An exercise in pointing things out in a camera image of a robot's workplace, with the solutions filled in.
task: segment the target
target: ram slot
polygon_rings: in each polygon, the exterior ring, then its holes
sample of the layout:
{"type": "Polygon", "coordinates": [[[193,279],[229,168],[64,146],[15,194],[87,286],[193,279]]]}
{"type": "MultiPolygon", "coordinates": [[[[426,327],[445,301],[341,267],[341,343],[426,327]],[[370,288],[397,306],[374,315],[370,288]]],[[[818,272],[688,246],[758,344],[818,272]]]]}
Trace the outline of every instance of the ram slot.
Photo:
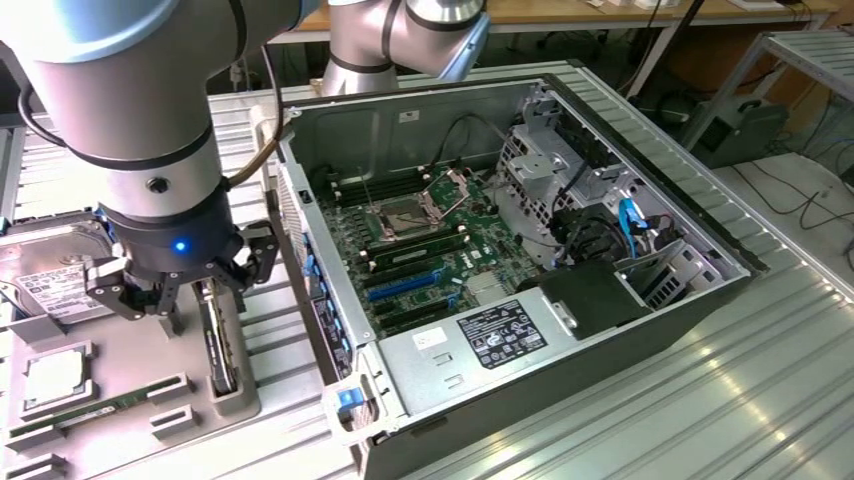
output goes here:
{"type": "Polygon", "coordinates": [[[382,272],[390,268],[419,262],[426,258],[435,258],[446,253],[462,250],[470,239],[469,232],[463,230],[450,237],[434,238],[374,256],[369,254],[369,270],[371,272],[382,272]]]}

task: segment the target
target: warning label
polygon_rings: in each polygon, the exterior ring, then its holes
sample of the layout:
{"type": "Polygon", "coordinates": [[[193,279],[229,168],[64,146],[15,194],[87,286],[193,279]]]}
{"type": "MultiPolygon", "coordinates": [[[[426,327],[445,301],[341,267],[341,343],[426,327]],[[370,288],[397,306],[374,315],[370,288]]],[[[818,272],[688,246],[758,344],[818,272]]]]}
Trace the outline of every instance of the warning label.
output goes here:
{"type": "Polygon", "coordinates": [[[457,323],[481,365],[490,370],[547,345],[518,300],[483,310],[457,323]]]}

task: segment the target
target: blue tab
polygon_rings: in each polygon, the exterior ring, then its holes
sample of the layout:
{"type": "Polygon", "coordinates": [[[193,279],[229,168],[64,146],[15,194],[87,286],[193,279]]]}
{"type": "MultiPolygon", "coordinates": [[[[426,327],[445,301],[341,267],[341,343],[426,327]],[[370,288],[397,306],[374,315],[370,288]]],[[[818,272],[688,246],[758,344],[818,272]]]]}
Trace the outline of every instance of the blue tab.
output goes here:
{"type": "Polygon", "coordinates": [[[351,388],[350,390],[342,390],[338,392],[338,401],[342,406],[338,409],[338,413],[345,413],[357,407],[365,405],[365,394],[361,388],[351,388]]]}
{"type": "Polygon", "coordinates": [[[303,268],[303,275],[309,277],[311,275],[313,270],[315,274],[318,274],[318,262],[315,261],[314,253],[310,254],[309,257],[306,257],[306,267],[303,268]]]}
{"type": "Polygon", "coordinates": [[[624,235],[626,235],[626,240],[629,240],[629,250],[632,253],[632,258],[638,258],[636,239],[632,235],[632,223],[636,223],[641,228],[649,228],[649,224],[641,217],[638,208],[636,207],[636,202],[632,200],[632,198],[624,198],[620,201],[618,220],[620,228],[624,231],[624,235]]]}

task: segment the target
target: wire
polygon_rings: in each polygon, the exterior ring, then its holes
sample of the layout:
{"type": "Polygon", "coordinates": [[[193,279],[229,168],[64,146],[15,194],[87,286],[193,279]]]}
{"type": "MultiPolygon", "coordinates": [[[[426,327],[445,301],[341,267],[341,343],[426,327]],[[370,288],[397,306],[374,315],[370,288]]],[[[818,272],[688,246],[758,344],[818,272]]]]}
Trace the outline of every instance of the wire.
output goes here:
{"type": "Polygon", "coordinates": [[[617,225],[614,225],[602,217],[590,217],[588,220],[593,220],[594,222],[601,223],[602,225],[606,226],[606,228],[609,229],[609,232],[612,233],[612,236],[614,237],[614,239],[617,240],[617,243],[620,243],[620,246],[624,249],[624,254],[629,256],[632,251],[629,248],[629,242],[626,241],[624,232],[621,232],[620,228],[617,228],[617,225]]]}
{"type": "Polygon", "coordinates": [[[794,207],[792,210],[781,210],[778,209],[772,202],[769,201],[769,199],[765,197],[765,195],[762,195],[762,192],[760,191],[760,189],[757,188],[757,186],[753,184],[753,182],[750,180],[748,180],[748,177],[745,176],[745,174],[742,173],[742,171],[736,167],[736,165],[732,165],[733,170],[736,170],[736,173],[738,173],[738,176],[742,177],[742,180],[745,180],[745,183],[748,184],[748,186],[750,187],[750,189],[756,192],[756,194],[760,196],[760,198],[762,199],[762,202],[765,202],[765,204],[769,206],[769,208],[772,209],[772,211],[774,213],[777,213],[778,215],[789,215],[794,212],[797,212],[798,210],[801,210],[804,208],[804,206],[808,204],[808,202],[804,202],[802,204],[800,204],[797,207],[794,207]]]}
{"type": "Polygon", "coordinates": [[[237,187],[243,182],[246,182],[258,169],[262,168],[265,162],[273,155],[273,152],[277,151],[277,147],[279,146],[279,139],[282,138],[282,131],[285,130],[285,102],[282,100],[282,89],[279,88],[279,81],[277,80],[277,72],[273,67],[273,59],[270,58],[270,48],[267,45],[262,45],[262,56],[265,57],[265,65],[267,67],[267,73],[270,74],[270,84],[273,86],[274,96],[277,99],[277,129],[274,130],[274,134],[267,140],[267,143],[262,147],[262,149],[250,160],[250,163],[241,169],[238,173],[229,179],[230,188],[237,187]]]}
{"type": "Polygon", "coordinates": [[[551,243],[542,242],[541,240],[537,240],[535,238],[529,237],[525,233],[517,233],[517,235],[519,235],[522,238],[525,238],[529,242],[534,242],[535,244],[542,245],[543,247],[549,247],[549,248],[561,248],[561,247],[563,247],[563,245],[555,245],[555,244],[551,244],[551,243]]]}
{"type": "Polygon", "coordinates": [[[813,160],[818,160],[821,157],[824,157],[825,155],[828,155],[828,153],[830,152],[830,150],[834,149],[834,147],[842,143],[853,143],[854,142],[854,138],[841,138],[838,140],[834,140],[830,145],[828,145],[828,147],[825,147],[825,150],[821,151],[821,153],[817,153],[816,155],[810,155],[810,158],[813,158],[813,160]]]}
{"type": "Polygon", "coordinates": [[[18,96],[18,111],[24,119],[24,123],[34,131],[36,135],[39,135],[44,140],[51,142],[54,145],[62,148],[68,148],[68,144],[66,140],[63,140],[59,136],[54,135],[48,130],[36,122],[32,118],[32,108],[30,107],[30,100],[32,99],[34,89],[30,83],[26,83],[22,87],[22,93],[18,96]]]}
{"type": "Polygon", "coordinates": [[[461,122],[467,118],[474,118],[481,123],[483,123],[483,125],[486,125],[490,128],[493,133],[495,133],[495,136],[502,140],[502,142],[505,141],[505,132],[502,132],[501,128],[498,128],[498,126],[490,120],[487,120],[482,115],[478,115],[477,113],[471,113],[471,112],[463,113],[459,117],[457,117],[457,119],[454,119],[454,122],[451,122],[451,126],[445,132],[445,137],[442,138],[442,145],[439,146],[439,151],[437,152],[437,155],[433,157],[433,160],[427,165],[427,171],[433,171],[433,169],[439,164],[439,161],[445,156],[445,150],[447,148],[449,139],[451,138],[451,133],[454,133],[454,129],[457,128],[457,125],[459,125],[461,122]]]}
{"type": "Polygon", "coordinates": [[[816,135],[822,129],[822,125],[825,124],[825,120],[828,120],[828,113],[830,112],[830,104],[833,103],[833,90],[828,90],[828,102],[825,102],[825,111],[822,112],[822,118],[816,124],[816,129],[813,130],[813,135],[806,139],[806,143],[804,144],[804,148],[801,148],[801,155],[806,155],[806,151],[810,148],[810,143],[816,139],[816,135]]]}
{"type": "Polygon", "coordinates": [[[570,189],[576,186],[576,184],[578,183],[578,181],[582,179],[582,175],[585,174],[585,172],[588,171],[588,168],[590,167],[590,164],[588,163],[588,157],[582,157],[585,163],[582,164],[582,166],[578,169],[578,172],[576,172],[576,175],[573,176],[573,178],[570,179],[570,183],[566,184],[566,186],[558,190],[558,193],[555,194],[555,199],[551,201],[551,216],[555,216],[555,208],[558,207],[558,200],[561,200],[561,198],[566,195],[566,192],[570,191],[570,189]]]}
{"type": "MultiPolygon", "coordinates": [[[[780,178],[777,175],[774,175],[773,173],[770,173],[765,168],[762,168],[762,166],[760,164],[757,164],[756,162],[750,162],[753,164],[753,166],[769,177],[772,177],[774,180],[777,180],[778,182],[781,182],[784,185],[786,185],[788,187],[790,187],[796,192],[798,192],[798,194],[806,198],[806,201],[794,209],[786,211],[786,210],[780,210],[777,207],[774,207],[772,205],[772,203],[769,202],[769,200],[765,198],[765,196],[762,195],[762,193],[760,193],[760,190],[757,189],[757,187],[753,185],[753,183],[748,180],[748,177],[742,174],[742,172],[738,170],[738,168],[736,168],[736,166],[733,166],[733,169],[738,172],[740,176],[742,177],[742,179],[745,180],[745,182],[748,183],[748,185],[750,186],[750,188],[754,190],[754,192],[757,192],[757,194],[760,195],[760,198],[762,199],[762,201],[765,202],[765,204],[769,206],[769,208],[778,214],[781,215],[789,215],[790,213],[794,213],[796,211],[798,211],[801,208],[804,208],[804,211],[801,212],[801,216],[798,218],[798,226],[801,227],[802,230],[809,231],[813,230],[824,225],[826,225],[828,223],[836,221],[836,220],[845,220],[846,222],[849,222],[853,226],[854,226],[854,220],[852,220],[849,217],[854,216],[854,212],[846,212],[842,214],[837,214],[833,212],[833,210],[830,210],[828,207],[825,207],[821,203],[818,203],[816,201],[816,198],[818,197],[821,192],[816,192],[816,194],[813,194],[812,196],[808,195],[806,193],[804,193],[804,191],[796,187],[790,182],[788,182],[786,180],[784,180],[782,178],[780,178]],[[828,218],[826,220],[822,220],[821,222],[813,224],[813,225],[806,225],[806,213],[809,211],[809,208],[812,205],[816,205],[818,208],[821,208],[825,212],[828,212],[832,217],[828,218]]],[[[852,242],[849,243],[849,245],[845,247],[845,250],[842,252],[842,255],[845,257],[845,261],[849,265],[849,268],[852,270],[854,270],[854,261],[852,259],[852,253],[854,253],[854,239],[852,240],[852,242]]]]}
{"type": "MultiPolygon", "coordinates": [[[[658,14],[658,8],[662,6],[662,0],[658,0],[656,2],[656,8],[653,9],[653,14],[650,15],[650,20],[646,22],[646,27],[644,27],[645,31],[650,31],[652,27],[653,27],[653,21],[656,20],[656,15],[658,14]]],[[[653,36],[650,36],[650,38],[648,39],[648,47],[646,47],[646,52],[644,53],[644,58],[641,59],[641,63],[638,64],[638,68],[636,69],[636,73],[633,73],[632,77],[629,77],[629,80],[626,81],[626,83],[617,89],[618,92],[622,92],[626,87],[629,87],[632,85],[632,83],[636,81],[636,78],[638,78],[638,75],[641,74],[641,69],[644,68],[644,64],[646,63],[646,59],[650,57],[650,53],[653,52],[653,46],[656,45],[656,39],[653,38],[653,36]]]]}

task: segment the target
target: black pci express slot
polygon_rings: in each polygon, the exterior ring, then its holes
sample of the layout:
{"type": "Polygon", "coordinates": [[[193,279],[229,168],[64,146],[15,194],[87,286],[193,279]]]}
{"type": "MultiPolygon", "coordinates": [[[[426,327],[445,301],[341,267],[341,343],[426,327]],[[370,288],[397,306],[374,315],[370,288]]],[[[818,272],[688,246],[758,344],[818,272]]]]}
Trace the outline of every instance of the black pci express slot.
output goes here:
{"type": "Polygon", "coordinates": [[[449,308],[451,308],[451,301],[447,298],[442,300],[437,300],[427,305],[418,307],[414,310],[409,310],[403,313],[393,315],[391,317],[382,318],[379,320],[379,326],[383,328],[394,328],[403,323],[413,322],[427,315],[431,315],[437,312],[443,312],[449,308]]]}

